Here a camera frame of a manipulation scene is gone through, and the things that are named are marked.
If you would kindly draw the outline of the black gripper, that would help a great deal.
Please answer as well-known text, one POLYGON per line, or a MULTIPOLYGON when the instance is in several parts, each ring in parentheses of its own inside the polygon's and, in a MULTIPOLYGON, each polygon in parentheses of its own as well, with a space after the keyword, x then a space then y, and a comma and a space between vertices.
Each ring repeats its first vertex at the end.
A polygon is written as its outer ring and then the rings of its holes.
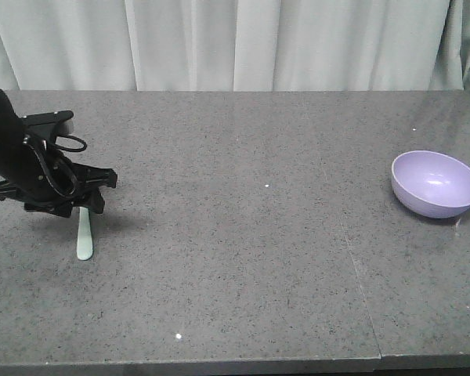
POLYGON ((0 89, 0 201, 15 200, 27 212, 68 218, 74 208, 103 214, 100 187, 114 188, 111 168, 78 164, 66 157, 69 148, 58 138, 73 136, 70 110, 19 117, 0 89))

